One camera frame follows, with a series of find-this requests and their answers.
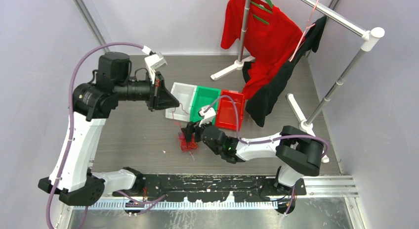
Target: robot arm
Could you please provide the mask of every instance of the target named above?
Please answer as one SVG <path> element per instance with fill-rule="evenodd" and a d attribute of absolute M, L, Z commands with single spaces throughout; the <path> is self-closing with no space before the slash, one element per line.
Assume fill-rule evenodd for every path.
<path fill-rule="evenodd" d="M 109 52 L 99 58 L 96 83 L 83 83 L 73 92 L 74 138 L 63 174 L 55 194 L 69 206 L 93 205 L 102 195 L 117 190 L 140 193 L 144 187 L 143 175 L 125 167 L 116 172 L 93 173 L 91 168 L 96 155 L 102 128 L 118 101 L 145 101 L 150 111 L 178 107 L 179 101 L 166 89 L 165 81 L 155 69 L 166 61 L 160 53 L 145 58 L 148 67 L 145 80 L 131 77 L 129 56 Z M 40 179 L 38 187 L 50 193 L 61 164 L 70 129 L 61 149 L 57 164 L 49 177 Z"/>
<path fill-rule="evenodd" d="M 203 120 L 190 122 L 182 129 L 187 141 L 192 140 L 207 145 L 216 155 L 220 155 L 225 161 L 236 164 L 246 162 L 254 158 L 278 157 L 286 166 L 280 167 L 277 172 L 277 186 L 289 190 L 296 181 L 303 176 L 318 176 L 323 153 L 323 144 L 307 139 L 292 138 L 274 141 L 274 139 L 286 135 L 308 135 L 307 133 L 292 126 L 284 126 L 280 133 L 267 137 L 242 138 L 229 137 L 211 124 L 215 117 L 215 111 L 203 112 L 208 106 L 204 106 L 200 115 Z"/>

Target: plastic bin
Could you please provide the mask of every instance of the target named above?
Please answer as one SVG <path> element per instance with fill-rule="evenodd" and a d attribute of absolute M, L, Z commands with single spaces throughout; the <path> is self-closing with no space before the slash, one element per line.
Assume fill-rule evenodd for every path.
<path fill-rule="evenodd" d="M 196 89 L 197 86 L 195 85 L 188 85 L 179 82 L 173 83 L 170 93 L 172 93 L 174 97 L 176 97 L 176 99 L 179 100 L 180 103 L 182 103 L 183 109 L 187 113 L 185 113 L 182 110 L 182 106 L 179 106 L 177 108 L 170 108 L 166 109 L 166 118 L 189 122 L 189 115 L 191 113 L 192 108 L 192 100 L 195 96 Z"/>
<path fill-rule="evenodd" d="M 237 107 L 239 114 L 239 130 L 242 127 L 243 114 L 245 111 L 245 97 L 242 93 L 235 91 L 222 90 L 221 95 L 230 96 Z M 217 119 L 215 125 L 223 129 L 236 130 L 236 113 L 234 112 L 233 103 L 227 98 L 223 98 L 219 102 Z"/>
<path fill-rule="evenodd" d="M 197 91 L 195 93 L 195 98 L 192 103 L 191 108 L 191 116 L 190 121 L 197 122 L 200 121 L 202 118 L 199 116 L 199 110 L 201 107 L 204 107 L 205 105 L 209 105 L 214 100 L 216 100 L 218 97 L 220 97 L 221 90 L 220 89 L 214 89 L 209 87 L 197 87 Z M 218 108 L 218 102 L 213 106 L 213 108 L 216 110 Z"/>

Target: red bin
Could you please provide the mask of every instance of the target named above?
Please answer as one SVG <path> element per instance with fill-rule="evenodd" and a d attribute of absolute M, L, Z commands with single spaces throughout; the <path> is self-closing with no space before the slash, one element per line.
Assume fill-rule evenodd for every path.
<path fill-rule="evenodd" d="M 245 97 L 242 93 L 235 91 L 222 90 L 221 95 L 228 95 L 236 104 L 237 112 L 239 114 L 239 130 L 242 126 L 243 114 L 245 111 Z M 223 98 L 219 101 L 217 118 L 215 125 L 223 129 L 236 130 L 236 114 L 234 112 L 233 103 L 230 99 Z"/>

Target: white wall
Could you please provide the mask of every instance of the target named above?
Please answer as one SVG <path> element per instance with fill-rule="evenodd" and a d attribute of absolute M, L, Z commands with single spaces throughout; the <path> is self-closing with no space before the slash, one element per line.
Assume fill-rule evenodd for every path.
<path fill-rule="evenodd" d="M 352 174 L 373 229 L 419 228 L 418 0 L 342 0 L 337 11 L 385 36 L 325 109 L 335 150 Z M 320 96 L 362 41 L 330 22 L 309 57 Z"/>
<path fill-rule="evenodd" d="M 46 228 L 38 180 L 64 141 L 74 66 L 98 44 L 73 0 L 0 0 L 0 24 L 0 228 Z M 78 80 L 91 78 L 97 58 Z"/>
<path fill-rule="evenodd" d="M 164 54 L 237 54 L 220 47 L 229 0 L 85 0 L 108 42 L 141 43 Z M 319 0 L 329 4 L 330 0 Z M 311 8 L 299 0 L 272 0 L 301 28 Z M 120 51 L 141 54 L 136 49 Z"/>

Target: red tangled yarn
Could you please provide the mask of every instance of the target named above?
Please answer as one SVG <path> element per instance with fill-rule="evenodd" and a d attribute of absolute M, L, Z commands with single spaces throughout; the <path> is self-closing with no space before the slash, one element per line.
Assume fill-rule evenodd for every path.
<path fill-rule="evenodd" d="M 186 112 L 183 109 L 183 104 L 179 103 L 180 107 L 182 108 L 182 111 L 185 112 L 186 114 L 189 114 L 188 112 Z M 174 112 L 175 112 L 176 108 L 173 110 L 172 114 L 172 118 L 174 120 Z M 176 126 L 179 126 L 180 128 L 182 128 L 182 126 L 180 125 L 180 123 L 174 123 Z M 191 150 L 195 150 L 198 148 L 198 144 L 195 142 L 195 138 L 194 135 L 192 135 L 192 141 L 191 142 L 186 142 L 185 139 L 185 135 L 182 132 L 178 133 L 179 137 L 177 138 L 180 141 L 180 149 L 182 150 L 182 152 L 187 152 L 187 151 L 191 151 Z"/>
<path fill-rule="evenodd" d="M 180 149 L 182 152 L 187 152 L 195 150 L 198 148 L 198 144 L 194 141 L 194 136 L 192 135 L 192 141 L 186 142 L 185 135 L 183 133 L 178 133 L 179 137 L 177 138 L 180 141 Z"/>

